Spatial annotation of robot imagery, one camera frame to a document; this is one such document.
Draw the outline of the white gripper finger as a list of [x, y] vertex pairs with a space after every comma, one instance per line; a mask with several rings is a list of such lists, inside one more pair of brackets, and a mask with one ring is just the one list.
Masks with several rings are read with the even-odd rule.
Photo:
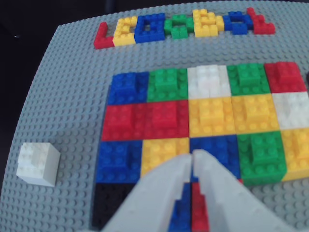
[[190, 180], [191, 154], [180, 154], [148, 172], [135, 185], [104, 232], [166, 232], [174, 204]]
[[212, 232], [293, 232], [212, 154], [193, 151], [194, 174], [205, 197]]

